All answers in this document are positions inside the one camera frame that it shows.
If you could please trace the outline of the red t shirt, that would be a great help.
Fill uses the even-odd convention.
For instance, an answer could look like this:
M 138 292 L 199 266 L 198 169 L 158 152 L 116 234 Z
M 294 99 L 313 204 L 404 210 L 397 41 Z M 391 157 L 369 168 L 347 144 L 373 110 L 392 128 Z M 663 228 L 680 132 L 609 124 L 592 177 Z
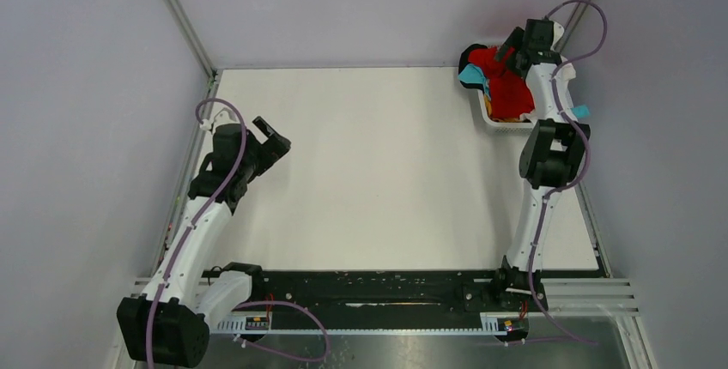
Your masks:
M 494 60 L 496 47 L 489 47 L 482 59 L 482 71 L 488 78 L 490 92 L 489 117 L 518 118 L 535 111 L 531 91 L 521 77 Z

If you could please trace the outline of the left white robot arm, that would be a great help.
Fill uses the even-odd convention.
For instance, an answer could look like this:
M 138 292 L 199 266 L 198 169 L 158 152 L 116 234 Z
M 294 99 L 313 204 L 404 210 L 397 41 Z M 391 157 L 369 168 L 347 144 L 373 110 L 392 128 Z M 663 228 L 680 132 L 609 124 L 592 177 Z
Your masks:
M 238 304 L 259 308 L 266 298 L 263 270 L 229 263 L 202 296 L 206 262 L 248 185 L 277 163 L 291 142 L 262 117 L 253 119 L 260 142 L 238 123 L 219 125 L 198 174 L 190 182 L 184 219 L 161 265 L 137 297 L 121 300 L 116 315 L 129 356 L 193 368 L 203 359 L 210 332 Z

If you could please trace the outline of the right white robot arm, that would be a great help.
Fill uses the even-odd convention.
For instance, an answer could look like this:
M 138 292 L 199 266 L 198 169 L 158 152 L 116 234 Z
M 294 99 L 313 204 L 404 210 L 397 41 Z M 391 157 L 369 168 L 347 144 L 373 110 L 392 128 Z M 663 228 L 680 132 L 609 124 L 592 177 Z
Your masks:
M 488 285 L 488 295 L 506 311 L 545 301 L 540 282 L 543 247 L 561 193 L 578 176 L 591 130 L 571 108 L 568 84 L 574 67 L 555 50 L 561 26 L 548 18 L 515 28 L 496 52 L 530 90 L 533 127 L 519 156 L 523 201 L 511 246 Z

